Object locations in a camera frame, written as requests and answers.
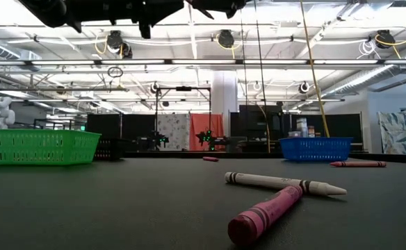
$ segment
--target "gray table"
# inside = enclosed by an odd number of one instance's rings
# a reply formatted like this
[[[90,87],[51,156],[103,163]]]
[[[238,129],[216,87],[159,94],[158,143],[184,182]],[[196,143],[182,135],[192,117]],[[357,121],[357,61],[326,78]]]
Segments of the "gray table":
[[[236,249],[231,218],[272,190],[225,172],[325,181],[250,249],[406,249],[406,164],[333,168],[280,159],[126,159],[88,167],[0,167],[0,250]]]

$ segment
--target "crayon wrapper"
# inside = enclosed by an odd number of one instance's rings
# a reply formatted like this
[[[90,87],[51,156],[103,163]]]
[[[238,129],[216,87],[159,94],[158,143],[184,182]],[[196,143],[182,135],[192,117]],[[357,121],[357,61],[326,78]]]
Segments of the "crayon wrapper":
[[[259,237],[302,196],[302,193],[302,188],[288,186],[240,215],[249,217],[254,222]]]

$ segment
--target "black basket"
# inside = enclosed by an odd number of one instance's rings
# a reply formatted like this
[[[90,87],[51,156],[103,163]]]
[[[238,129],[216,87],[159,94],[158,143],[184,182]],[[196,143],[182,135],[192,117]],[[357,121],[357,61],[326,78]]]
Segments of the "black basket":
[[[119,160],[129,145],[129,140],[100,138],[93,160]]]

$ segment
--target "patterned curtain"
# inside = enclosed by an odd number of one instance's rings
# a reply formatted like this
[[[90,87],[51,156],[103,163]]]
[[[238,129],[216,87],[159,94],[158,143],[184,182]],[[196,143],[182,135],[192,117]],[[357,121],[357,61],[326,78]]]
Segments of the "patterned curtain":
[[[383,153],[406,154],[406,111],[377,113],[382,136]]]
[[[161,143],[161,151],[189,150],[189,114],[159,115],[159,133],[169,137],[166,147]]]

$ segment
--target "ceiling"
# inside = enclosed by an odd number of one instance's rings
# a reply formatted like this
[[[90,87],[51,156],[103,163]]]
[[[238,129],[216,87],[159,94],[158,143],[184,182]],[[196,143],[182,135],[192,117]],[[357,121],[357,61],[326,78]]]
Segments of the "ceiling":
[[[368,59],[387,58],[393,55],[393,49],[376,48],[368,55],[363,54],[363,41],[376,34],[377,30],[389,29],[396,42],[406,41],[406,7],[389,8],[389,2],[364,4],[349,15],[344,21],[337,21],[337,15],[347,6],[345,2],[305,3],[307,32],[311,39],[312,56],[315,59]],[[83,32],[77,33],[73,28],[63,26],[48,28],[34,17],[16,0],[0,1],[0,42],[14,49],[32,51],[43,60],[99,60],[119,59],[117,54],[108,49],[105,53],[97,52],[105,48],[105,37],[112,30],[122,32],[123,39],[133,51],[134,59],[303,59],[308,58],[305,30],[298,2],[262,1],[246,5],[241,12],[227,19],[225,14],[211,12],[215,20],[206,18],[197,10],[185,8],[166,17],[151,29],[152,38],[144,40],[140,36],[137,24],[130,20],[120,20],[117,26],[109,22],[88,22],[83,24]],[[220,30],[229,29],[236,41],[234,50],[224,49],[217,42]],[[319,36],[318,41],[312,38]],[[406,48],[406,43],[398,46]],[[56,69],[43,67],[41,72]],[[20,83],[39,82],[39,88],[51,88],[60,85],[69,88],[108,88],[111,83],[130,89],[128,92],[97,92],[93,96],[103,99],[148,99],[154,97],[149,88],[152,83],[162,87],[178,85],[209,86],[212,84],[213,69],[176,68],[172,65],[150,65],[146,67],[130,66],[133,73],[125,73],[121,78],[113,79],[107,74],[97,74],[95,69],[82,67],[80,74],[39,74],[23,72],[20,69],[0,67],[0,73],[16,79]],[[310,69],[235,69],[237,71],[238,97],[260,98],[262,76],[266,97],[300,98],[298,85],[303,81],[313,83]],[[350,69],[316,69],[316,78],[320,89],[326,89],[341,79],[351,75]],[[69,98],[67,95],[52,95],[53,98]],[[193,98],[201,101],[171,103],[163,110],[208,110],[208,103],[202,93],[197,91],[168,93],[171,98]],[[120,110],[128,113],[153,112],[149,105],[128,101],[114,103]],[[89,108],[84,103],[82,108]]]

